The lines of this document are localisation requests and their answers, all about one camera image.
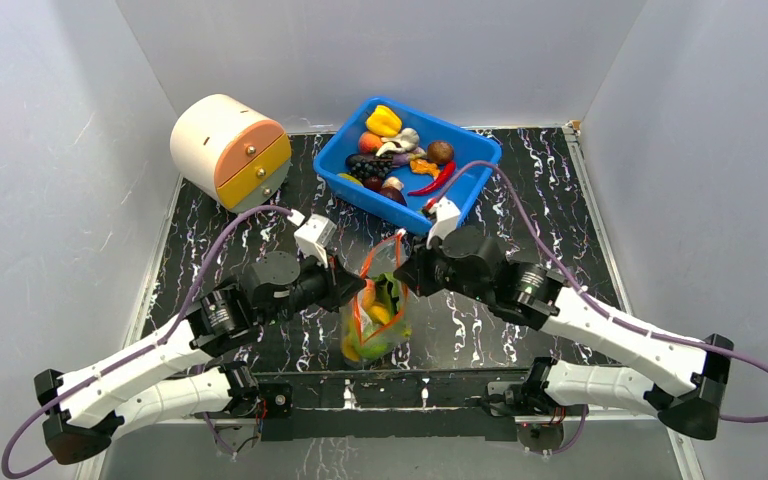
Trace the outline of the green toy leaf vegetable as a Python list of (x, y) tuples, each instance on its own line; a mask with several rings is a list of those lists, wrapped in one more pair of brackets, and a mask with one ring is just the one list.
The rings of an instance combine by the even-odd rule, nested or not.
[(382, 273), (374, 278), (375, 302), (387, 308), (396, 317), (403, 306), (402, 283), (392, 273)]

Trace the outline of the clear orange zip bag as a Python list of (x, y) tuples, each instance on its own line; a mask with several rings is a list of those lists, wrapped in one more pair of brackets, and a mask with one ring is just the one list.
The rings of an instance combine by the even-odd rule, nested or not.
[(349, 367), (365, 368), (410, 339), (410, 290), (394, 276), (407, 259), (406, 232), (399, 229), (374, 245), (358, 265), (364, 284), (340, 308), (340, 350)]

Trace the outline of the light green toy fruit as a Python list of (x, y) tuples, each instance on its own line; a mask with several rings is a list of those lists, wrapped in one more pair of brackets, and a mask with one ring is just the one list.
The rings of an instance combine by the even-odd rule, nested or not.
[(358, 341), (356, 351), (364, 361), (373, 361), (391, 352), (395, 344), (388, 335), (377, 334)]

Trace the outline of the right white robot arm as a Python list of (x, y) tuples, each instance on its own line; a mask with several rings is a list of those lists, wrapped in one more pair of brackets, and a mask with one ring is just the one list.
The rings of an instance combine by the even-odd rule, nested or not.
[(489, 388), (484, 402), (491, 411), (547, 414), (597, 405), (655, 417), (698, 440), (717, 434), (730, 361), (716, 350), (733, 348), (722, 336), (668, 341), (646, 322), (585, 301), (561, 273), (532, 255), (506, 254), (473, 227), (416, 241), (394, 276), (418, 296), (455, 292), (509, 324), (589, 346), (613, 361), (587, 366), (538, 357), (523, 383)]

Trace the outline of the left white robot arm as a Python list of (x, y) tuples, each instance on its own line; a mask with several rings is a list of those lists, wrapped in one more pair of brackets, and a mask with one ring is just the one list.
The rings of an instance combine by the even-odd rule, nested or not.
[(81, 370), (38, 374), (34, 386), (46, 415), (47, 448), (56, 462), (69, 465), (165, 420), (212, 412), (251, 415), (261, 392), (244, 363), (186, 378), (181, 372), (254, 343), (263, 327), (311, 306), (336, 312), (365, 285), (333, 255), (319, 262), (282, 251), (268, 254), (122, 351)]

